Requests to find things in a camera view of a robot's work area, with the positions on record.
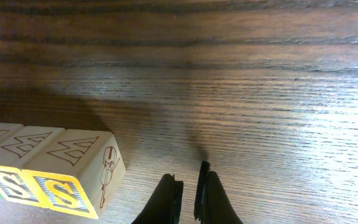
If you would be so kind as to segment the yellow S block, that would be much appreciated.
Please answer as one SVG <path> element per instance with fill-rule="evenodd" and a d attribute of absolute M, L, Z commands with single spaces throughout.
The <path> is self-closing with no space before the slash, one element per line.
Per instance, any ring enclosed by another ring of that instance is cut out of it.
<path fill-rule="evenodd" d="M 46 208 L 34 180 L 24 174 L 24 167 L 53 139 L 64 132 L 63 128 L 26 126 L 0 143 L 0 195 L 10 202 Z"/>
<path fill-rule="evenodd" d="M 22 171 L 49 209 L 97 219 L 126 168 L 112 132 L 67 129 Z"/>

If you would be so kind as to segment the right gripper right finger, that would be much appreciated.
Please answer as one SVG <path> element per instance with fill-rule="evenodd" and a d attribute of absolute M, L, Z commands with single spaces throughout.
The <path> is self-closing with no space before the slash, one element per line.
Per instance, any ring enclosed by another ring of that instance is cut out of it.
<path fill-rule="evenodd" d="M 210 163 L 202 161 L 194 205 L 195 220 L 201 224 L 242 224 L 224 187 Z"/>

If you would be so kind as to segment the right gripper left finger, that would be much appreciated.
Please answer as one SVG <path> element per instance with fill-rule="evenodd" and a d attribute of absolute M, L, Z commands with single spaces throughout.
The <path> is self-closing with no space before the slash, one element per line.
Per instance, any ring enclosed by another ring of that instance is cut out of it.
<path fill-rule="evenodd" d="M 178 224 L 180 221 L 183 181 L 164 174 L 143 210 L 132 224 Z"/>

